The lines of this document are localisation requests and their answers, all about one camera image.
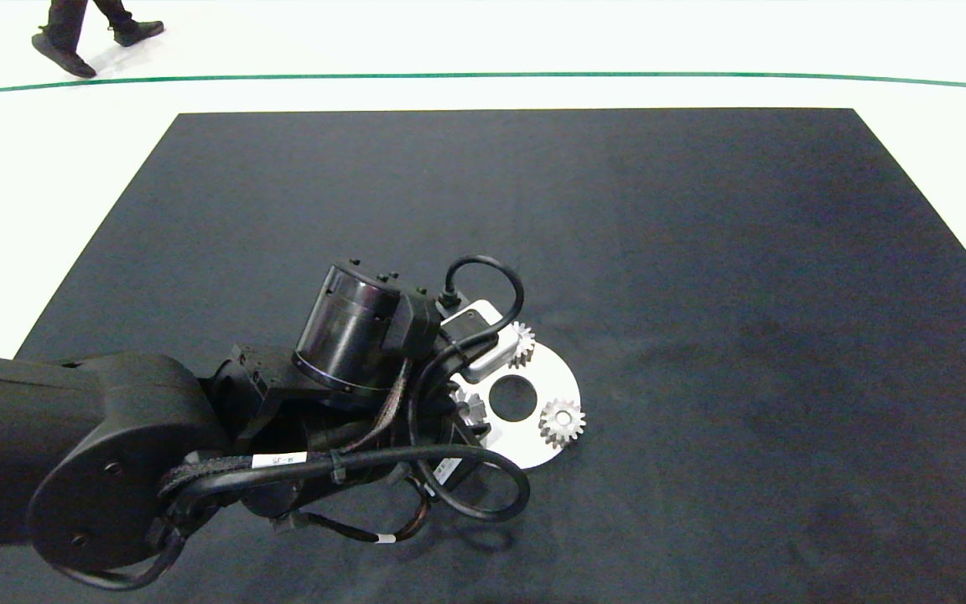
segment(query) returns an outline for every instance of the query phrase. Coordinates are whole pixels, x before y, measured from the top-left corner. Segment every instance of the circular hole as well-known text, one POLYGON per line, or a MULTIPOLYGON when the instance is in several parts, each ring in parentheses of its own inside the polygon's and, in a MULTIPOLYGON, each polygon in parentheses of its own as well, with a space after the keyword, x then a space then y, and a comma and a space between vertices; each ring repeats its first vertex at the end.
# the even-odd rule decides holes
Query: circular hole
POLYGON ((491 410, 505 421, 526 419, 538 402, 536 389, 521 376, 506 375, 491 386, 491 410))

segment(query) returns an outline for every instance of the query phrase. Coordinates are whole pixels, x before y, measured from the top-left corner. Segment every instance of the silver gear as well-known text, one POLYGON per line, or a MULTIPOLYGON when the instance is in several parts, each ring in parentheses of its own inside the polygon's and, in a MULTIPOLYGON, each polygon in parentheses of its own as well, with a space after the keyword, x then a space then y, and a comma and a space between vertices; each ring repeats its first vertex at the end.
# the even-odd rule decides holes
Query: silver gear
POLYGON ((536 349, 536 334, 532 328, 521 321, 513 321, 513 331, 517 333, 517 350, 513 352, 513 360, 509 367, 524 367, 532 360, 532 352, 536 349))
POLYGON ((553 448, 569 446, 584 433, 584 412, 575 401, 556 398, 544 406, 539 416, 539 435, 553 448))
POLYGON ((476 425, 486 421, 486 405, 479 394, 468 394, 464 388, 457 388, 453 393, 453 402, 456 402, 457 413, 464 418, 465 424, 476 425))

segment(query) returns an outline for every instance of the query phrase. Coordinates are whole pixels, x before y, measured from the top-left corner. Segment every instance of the black mat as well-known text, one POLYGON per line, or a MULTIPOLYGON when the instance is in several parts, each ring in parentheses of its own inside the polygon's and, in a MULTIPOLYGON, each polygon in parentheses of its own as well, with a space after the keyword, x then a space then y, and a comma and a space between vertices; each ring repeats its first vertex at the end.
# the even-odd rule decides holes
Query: black mat
MULTIPOLYGON (((0 601, 966 603, 966 252, 851 111, 179 116, 18 358, 211 374, 291 345, 334 257, 461 253, 520 269, 587 410, 518 520, 235 509, 130 596, 0 548, 0 601)), ((409 513, 362 494, 325 511, 409 513)))

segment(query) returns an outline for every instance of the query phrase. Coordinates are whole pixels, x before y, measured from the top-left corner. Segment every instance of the black shoe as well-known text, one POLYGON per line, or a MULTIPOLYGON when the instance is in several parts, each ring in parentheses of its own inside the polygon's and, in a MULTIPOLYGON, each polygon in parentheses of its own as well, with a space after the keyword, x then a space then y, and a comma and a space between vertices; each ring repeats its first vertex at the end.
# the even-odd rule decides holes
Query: black shoe
POLYGON ((59 49, 50 43, 47 34, 36 34, 32 37, 32 46, 39 51, 43 57, 56 62, 60 68, 65 69, 77 77, 96 77, 96 70, 84 62, 73 50, 59 49))
POLYGON ((162 27, 162 22, 137 23, 137 27, 129 31, 114 30, 114 41, 122 46, 132 46, 141 41, 141 39, 151 38, 154 35, 161 34, 163 31, 164 27, 162 27))

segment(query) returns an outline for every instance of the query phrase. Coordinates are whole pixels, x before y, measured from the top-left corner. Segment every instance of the black cylindrical motor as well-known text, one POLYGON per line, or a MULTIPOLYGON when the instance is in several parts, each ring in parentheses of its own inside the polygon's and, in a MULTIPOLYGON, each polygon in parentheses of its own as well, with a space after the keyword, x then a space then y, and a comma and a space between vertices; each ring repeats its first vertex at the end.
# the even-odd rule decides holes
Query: black cylindrical motor
POLYGON ((326 387, 360 398, 357 408, 377 405, 406 358, 391 341, 406 329, 405 309, 398 306, 409 294, 396 273, 369 276, 359 260, 334 263, 296 344, 294 364, 326 387))

